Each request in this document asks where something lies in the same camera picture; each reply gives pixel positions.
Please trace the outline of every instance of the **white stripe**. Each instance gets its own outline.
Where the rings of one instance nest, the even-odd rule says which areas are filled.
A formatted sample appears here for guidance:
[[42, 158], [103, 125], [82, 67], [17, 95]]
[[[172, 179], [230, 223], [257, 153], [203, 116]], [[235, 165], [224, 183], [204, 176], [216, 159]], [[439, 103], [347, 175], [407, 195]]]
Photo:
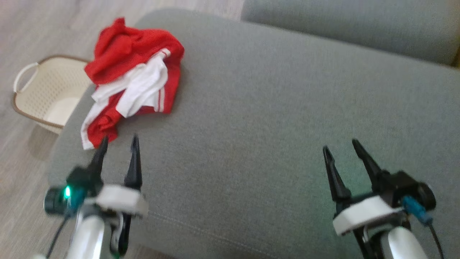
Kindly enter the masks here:
[[160, 49], [161, 52], [163, 52], [164, 54], [166, 54], [166, 57], [169, 57], [171, 55], [171, 51], [169, 51], [169, 49], [167, 48], [162, 48]]
[[160, 111], [160, 91], [154, 93], [153, 95], [153, 104], [152, 104], [152, 107], [153, 107], [153, 110], [155, 112], [159, 112]]
[[160, 112], [165, 110], [165, 88], [160, 89]]

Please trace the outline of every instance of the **basket handle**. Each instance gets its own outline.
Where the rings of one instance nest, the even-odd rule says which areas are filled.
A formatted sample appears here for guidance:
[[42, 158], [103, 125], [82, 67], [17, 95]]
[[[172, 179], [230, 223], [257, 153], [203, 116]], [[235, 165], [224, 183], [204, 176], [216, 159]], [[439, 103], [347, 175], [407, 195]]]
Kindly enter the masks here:
[[38, 67], [38, 65], [39, 64], [37, 62], [35, 62], [35, 63], [32, 63], [32, 64], [29, 64], [29, 65], [25, 66], [24, 68], [21, 69], [21, 71], [19, 71], [19, 73], [17, 74], [16, 79], [14, 79], [14, 83], [13, 83], [13, 91], [15, 93], [17, 93], [17, 92], [20, 93], [20, 92], [24, 91], [30, 85], [30, 82], [32, 82], [32, 80], [37, 76], [38, 69], [35, 70], [35, 73], [30, 77], [29, 81], [27, 81], [27, 83], [24, 85], [24, 87], [22, 89], [20, 89], [20, 90], [17, 89], [17, 84], [19, 83], [19, 80], [24, 75], [24, 73], [27, 72], [31, 68]]

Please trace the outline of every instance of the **blue connector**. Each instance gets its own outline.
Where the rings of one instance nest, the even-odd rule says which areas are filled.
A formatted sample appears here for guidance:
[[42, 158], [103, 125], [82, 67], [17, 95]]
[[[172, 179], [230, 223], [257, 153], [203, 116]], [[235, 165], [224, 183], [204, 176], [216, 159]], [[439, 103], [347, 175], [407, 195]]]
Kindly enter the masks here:
[[402, 206], [409, 214], [413, 214], [424, 226], [429, 226], [433, 222], [433, 217], [426, 213], [426, 209], [411, 196], [402, 198]]

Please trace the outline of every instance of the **white fabric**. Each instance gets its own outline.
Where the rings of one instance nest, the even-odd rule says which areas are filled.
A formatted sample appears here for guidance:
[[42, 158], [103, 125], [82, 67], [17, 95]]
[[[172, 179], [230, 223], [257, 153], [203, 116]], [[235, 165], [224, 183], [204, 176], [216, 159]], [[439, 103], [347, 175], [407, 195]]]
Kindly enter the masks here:
[[167, 67], [163, 59], [171, 52], [164, 48], [153, 55], [147, 63], [141, 63], [115, 81], [100, 84], [91, 95], [95, 103], [81, 125], [83, 149], [93, 149], [88, 138], [88, 127], [109, 104], [109, 98], [123, 90], [115, 109], [125, 118], [136, 114], [142, 106], [153, 107], [155, 112], [164, 110], [164, 85], [168, 80]]

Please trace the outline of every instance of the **sofa seam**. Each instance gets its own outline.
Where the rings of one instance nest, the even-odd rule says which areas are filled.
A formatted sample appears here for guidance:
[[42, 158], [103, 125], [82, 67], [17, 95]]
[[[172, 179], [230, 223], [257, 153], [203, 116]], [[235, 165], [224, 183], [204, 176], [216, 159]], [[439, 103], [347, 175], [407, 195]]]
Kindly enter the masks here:
[[185, 222], [182, 222], [180, 220], [177, 220], [177, 219], [174, 219], [174, 218], [171, 218], [171, 217], [168, 217], [168, 216], [165, 216], [165, 215], [161, 215], [159, 213], [156, 213], [156, 212], [153, 212], [153, 216], [155, 218], [158, 218], [158, 219], [161, 219], [167, 223], [170, 223], [170, 224], [173, 224], [175, 226], [178, 226], [180, 228], [184, 228], [184, 227], [187, 227], [189, 229], [193, 229], [192, 231], [197, 233], [198, 234], [201, 234], [203, 236], [207, 236], [208, 238], [212, 239], [212, 240], [215, 240], [215, 241], [218, 241], [220, 243], [223, 243], [225, 245], [232, 245], [236, 248], [239, 248], [243, 251], [247, 251], [247, 252], [251, 252], [251, 253], [254, 253], [254, 252], [257, 252], [259, 254], [262, 254], [264, 255], [265, 257], [268, 257], [268, 258], [272, 258], [272, 259], [278, 259], [278, 257], [272, 255], [272, 254], [269, 254], [269, 253], [266, 253], [266, 252], [263, 252], [259, 249], [256, 249], [256, 248], [253, 248], [253, 247], [250, 247], [248, 245], [245, 245], [243, 243], [240, 243], [240, 242], [236, 242], [236, 241], [233, 241], [233, 240], [230, 240], [228, 238], [225, 238], [223, 236], [219, 236], [219, 235], [216, 235], [216, 234], [213, 234], [213, 233], [210, 233], [206, 230], [203, 230], [203, 229], [200, 229], [196, 226], [192, 226], [190, 224], [187, 224]]

